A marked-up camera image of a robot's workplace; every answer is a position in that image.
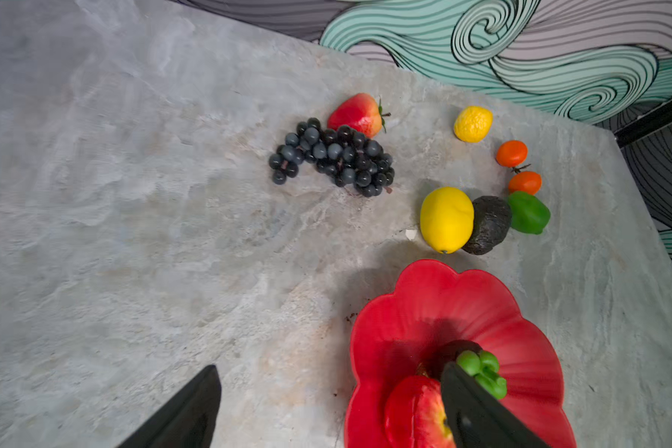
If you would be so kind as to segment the dark purple mangosteen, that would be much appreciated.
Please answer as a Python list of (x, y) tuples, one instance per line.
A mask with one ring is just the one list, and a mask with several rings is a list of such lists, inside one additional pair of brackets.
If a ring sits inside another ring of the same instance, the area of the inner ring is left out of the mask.
[(481, 345), (466, 340), (442, 345), (425, 361), (423, 369), (428, 377), (440, 379), (445, 365), (450, 362), (455, 362), (498, 401), (507, 396), (507, 380), (500, 375), (500, 361)]

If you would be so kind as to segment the small yellow lemon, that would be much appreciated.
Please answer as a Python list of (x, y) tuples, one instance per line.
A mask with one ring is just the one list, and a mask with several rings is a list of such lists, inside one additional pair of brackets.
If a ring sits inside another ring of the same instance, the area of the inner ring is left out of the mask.
[(455, 120), (454, 134), (463, 142), (478, 143), (488, 135), (493, 119), (490, 110), (481, 106), (468, 106)]

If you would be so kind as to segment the large yellow lemon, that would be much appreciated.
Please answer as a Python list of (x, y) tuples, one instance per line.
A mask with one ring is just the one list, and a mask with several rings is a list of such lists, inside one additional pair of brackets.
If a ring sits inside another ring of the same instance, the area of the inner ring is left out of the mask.
[(421, 205), (421, 234), (439, 253), (451, 254), (460, 250), (472, 236), (473, 224), (474, 207), (462, 190), (438, 188)]

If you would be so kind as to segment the red flower-shaped fruit bowl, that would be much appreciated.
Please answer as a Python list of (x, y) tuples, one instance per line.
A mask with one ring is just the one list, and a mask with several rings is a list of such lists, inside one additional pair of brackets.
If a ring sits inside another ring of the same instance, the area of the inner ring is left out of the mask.
[(345, 446), (388, 446), (384, 411), (391, 391), (454, 341), (495, 355), (508, 386), (503, 406), (543, 442), (576, 446), (563, 409), (562, 367), (545, 334), (522, 316), (496, 276), (459, 273), (434, 259), (407, 266), (393, 292), (371, 300), (355, 319), (349, 352), (356, 387), (345, 414)]

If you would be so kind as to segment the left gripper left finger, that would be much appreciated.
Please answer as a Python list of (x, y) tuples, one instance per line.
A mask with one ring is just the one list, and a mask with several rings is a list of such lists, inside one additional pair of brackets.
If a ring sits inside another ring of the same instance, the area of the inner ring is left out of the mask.
[(207, 365), (119, 448), (203, 447), (214, 437), (222, 397), (218, 369)]

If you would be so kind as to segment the green lime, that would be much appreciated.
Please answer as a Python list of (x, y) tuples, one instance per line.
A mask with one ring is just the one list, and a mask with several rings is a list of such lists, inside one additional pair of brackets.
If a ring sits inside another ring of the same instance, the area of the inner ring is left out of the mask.
[(550, 209), (537, 197), (526, 192), (513, 192), (508, 197), (511, 227), (527, 234), (541, 234), (551, 219)]

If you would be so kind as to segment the dark avocado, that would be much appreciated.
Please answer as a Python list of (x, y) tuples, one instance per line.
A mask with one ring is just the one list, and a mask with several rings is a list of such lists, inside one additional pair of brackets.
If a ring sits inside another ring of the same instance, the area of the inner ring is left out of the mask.
[(473, 207), (472, 236), (462, 249), (472, 255), (485, 255), (505, 240), (513, 211), (497, 196), (481, 196), (473, 201)]

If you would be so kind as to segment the red apple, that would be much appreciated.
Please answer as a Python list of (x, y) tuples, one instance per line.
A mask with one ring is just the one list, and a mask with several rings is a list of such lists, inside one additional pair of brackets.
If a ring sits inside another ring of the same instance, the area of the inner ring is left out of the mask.
[(441, 383), (422, 375), (401, 381), (386, 401), (385, 431), (392, 447), (455, 447)]

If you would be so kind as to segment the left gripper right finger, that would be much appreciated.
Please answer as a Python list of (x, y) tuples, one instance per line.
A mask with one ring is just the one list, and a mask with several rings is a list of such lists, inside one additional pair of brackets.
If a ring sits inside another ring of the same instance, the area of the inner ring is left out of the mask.
[(455, 362), (444, 366), (441, 389), (457, 447), (549, 447)]

